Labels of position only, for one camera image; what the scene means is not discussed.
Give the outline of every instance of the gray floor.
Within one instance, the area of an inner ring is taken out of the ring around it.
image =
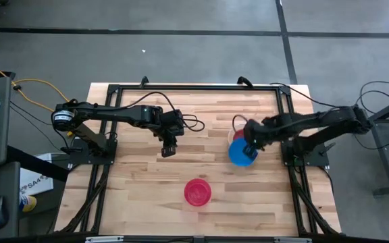
[[[389,32],[389,0],[283,0],[282,4],[291,31]],[[5,26],[280,30],[274,0],[18,0],[0,12],[0,25]],[[352,105],[364,83],[389,81],[388,38],[290,38],[290,46],[298,82],[309,85],[314,99]],[[246,76],[254,83],[289,83],[281,38],[262,36],[0,34],[0,68],[15,71],[18,78],[51,81],[79,100],[85,100],[91,82],[139,82],[145,75],[151,82],[235,83]],[[373,88],[389,94],[388,85],[367,89]],[[48,106],[62,102],[41,84],[25,84],[24,92]],[[49,119],[49,112],[18,95],[13,100]],[[378,110],[389,99],[368,94],[365,102]],[[319,105],[315,109],[326,110]],[[49,127],[38,125],[62,146]],[[26,152],[55,152],[15,113],[9,135],[10,144]],[[374,146],[371,134],[361,141]],[[377,151],[361,148],[352,136],[336,142],[329,151],[330,173],[342,231],[389,239],[389,196],[371,195],[388,184]],[[47,227],[34,230],[44,232]]]

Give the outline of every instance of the blue cup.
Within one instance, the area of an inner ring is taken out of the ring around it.
[[[243,153],[244,147],[247,145],[247,142],[244,138],[238,138],[232,142],[229,146],[229,159],[231,162],[239,167],[248,167],[255,161],[257,157],[257,151],[255,156],[252,158],[248,157]]]

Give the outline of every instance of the wooden table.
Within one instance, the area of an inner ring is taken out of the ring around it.
[[[107,86],[108,83],[92,83],[87,101],[104,104]],[[306,85],[292,87],[309,95]],[[150,91],[125,90],[123,105]],[[265,116],[276,115],[276,95],[249,90],[162,92],[183,113],[197,115],[206,128],[202,132],[186,129],[184,136],[177,137],[177,154],[162,158],[161,142],[149,130],[118,124],[118,154],[109,174],[100,234],[296,236],[289,176],[281,162],[279,144],[265,147],[265,152],[259,153],[248,168],[236,167],[228,158],[233,116],[242,114],[261,121]],[[313,112],[308,99],[296,92],[292,92],[292,98],[295,112]],[[170,110],[160,95],[149,96],[140,104]],[[99,131],[99,121],[86,124]],[[90,165],[82,165],[70,173],[55,230],[66,226],[84,202],[90,171]],[[316,167],[308,167],[307,175],[314,205],[340,231],[329,179]],[[203,207],[190,206],[184,199],[184,186],[193,178],[203,178],[211,185],[211,202]],[[302,202],[301,205],[309,229],[307,210]],[[89,227],[95,207],[92,206]]]

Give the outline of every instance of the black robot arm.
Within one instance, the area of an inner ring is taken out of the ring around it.
[[[184,124],[180,110],[163,112],[158,106],[134,105],[131,107],[107,107],[87,102],[70,101],[59,104],[52,113],[53,127],[60,132],[72,132],[85,141],[94,156],[106,156],[113,147],[103,134],[91,131],[83,122],[87,120],[126,122],[131,126],[149,129],[163,141],[161,155],[175,155],[177,136],[184,135]]]
[[[324,129],[307,137],[299,136],[303,130],[312,128]],[[301,157],[333,138],[346,133],[365,134],[370,129],[371,123],[358,105],[335,107],[326,112],[306,115],[285,113],[266,117],[261,124],[250,119],[244,127],[244,139],[248,144],[244,153],[251,157],[257,149],[263,150],[272,142],[285,142],[292,143],[290,153]]]

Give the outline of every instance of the red bowl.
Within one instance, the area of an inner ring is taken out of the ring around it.
[[[187,183],[184,197],[193,206],[203,206],[211,199],[211,187],[205,180],[193,179]]]
[[[244,129],[241,129],[241,130],[238,130],[235,132],[233,141],[235,141],[236,139],[239,139],[239,138],[244,138]]]

